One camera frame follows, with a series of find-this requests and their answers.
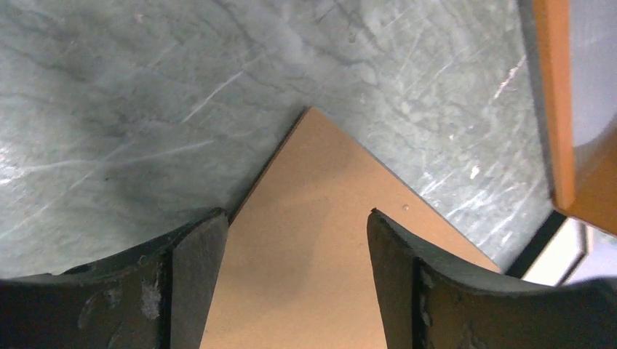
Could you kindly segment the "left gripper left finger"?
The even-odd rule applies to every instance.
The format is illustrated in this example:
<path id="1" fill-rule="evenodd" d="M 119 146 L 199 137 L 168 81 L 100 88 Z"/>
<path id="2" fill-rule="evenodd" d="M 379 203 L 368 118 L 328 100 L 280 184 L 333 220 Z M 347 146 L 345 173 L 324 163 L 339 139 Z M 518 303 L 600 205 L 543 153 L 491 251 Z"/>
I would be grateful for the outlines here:
<path id="1" fill-rule="evenodd" d="M 1 280 L 3 348 L 199 348 L 228 236 L 216 208 L 64 273 Z"/>

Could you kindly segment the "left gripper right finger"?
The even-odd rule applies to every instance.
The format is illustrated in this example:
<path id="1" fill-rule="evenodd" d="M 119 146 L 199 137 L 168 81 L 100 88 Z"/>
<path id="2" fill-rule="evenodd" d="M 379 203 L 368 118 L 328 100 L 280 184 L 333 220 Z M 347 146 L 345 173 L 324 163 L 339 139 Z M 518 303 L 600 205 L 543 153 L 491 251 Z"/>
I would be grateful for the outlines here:
<path id="1" fill-rule="evenodd" d="M 381 211 L 367 219 L 389 348 L 614 348 L 616 280 L 544 286 L 467 262 Z"/>

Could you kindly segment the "picture frame black and wood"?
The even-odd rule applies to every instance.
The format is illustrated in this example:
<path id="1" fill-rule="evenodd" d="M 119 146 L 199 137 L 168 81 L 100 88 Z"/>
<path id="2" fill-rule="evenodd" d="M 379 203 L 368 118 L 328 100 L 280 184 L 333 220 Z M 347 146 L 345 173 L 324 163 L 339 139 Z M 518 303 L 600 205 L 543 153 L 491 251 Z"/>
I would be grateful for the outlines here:
<path id="1" fill-rule="evenodd" d="M 589 227 L 553 211 L 504 274 L 534 284 L 562 286 L 591 251 Z"/>

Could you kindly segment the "brown backing board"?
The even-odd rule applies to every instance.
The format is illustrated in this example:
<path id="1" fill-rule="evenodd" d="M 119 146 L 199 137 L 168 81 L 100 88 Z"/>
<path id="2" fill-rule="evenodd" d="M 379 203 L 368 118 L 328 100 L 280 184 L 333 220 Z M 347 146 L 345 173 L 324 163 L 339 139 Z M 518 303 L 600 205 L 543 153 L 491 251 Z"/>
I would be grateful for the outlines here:
<path id="1" fill-rule="evenodd" d="M 372 209 L 464 260 L 497 268 L 309 108 L 234 215 L 202 347 L 386 347 L 367 245 Z"/>

